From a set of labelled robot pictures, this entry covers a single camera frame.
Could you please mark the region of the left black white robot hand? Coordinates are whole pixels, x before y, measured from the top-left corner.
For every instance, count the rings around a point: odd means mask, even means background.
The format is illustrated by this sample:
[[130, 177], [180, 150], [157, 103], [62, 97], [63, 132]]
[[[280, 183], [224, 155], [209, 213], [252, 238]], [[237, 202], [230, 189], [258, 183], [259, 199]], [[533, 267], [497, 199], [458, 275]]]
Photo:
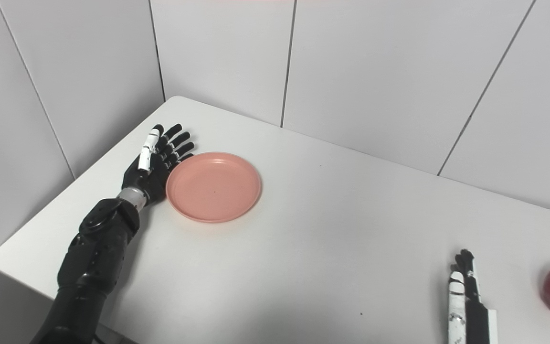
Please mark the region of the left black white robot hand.
[[181, 124], [168, 130], [155, 125], [148, 134], [140, 154], [126, 169], [118, 198], [131, 203], [138, 211], [164, 200], [171, 172], [192, 157], [195, 145], [189, 131]]

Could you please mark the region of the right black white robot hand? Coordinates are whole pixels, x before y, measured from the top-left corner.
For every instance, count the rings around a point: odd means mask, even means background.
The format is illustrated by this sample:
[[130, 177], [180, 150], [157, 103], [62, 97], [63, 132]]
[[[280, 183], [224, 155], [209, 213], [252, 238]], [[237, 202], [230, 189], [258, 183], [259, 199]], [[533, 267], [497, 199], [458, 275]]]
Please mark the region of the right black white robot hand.
[[448, 344], [498, 344], [497, 311], [482, 302], [472, 252], [456, 254], [447, 286]]

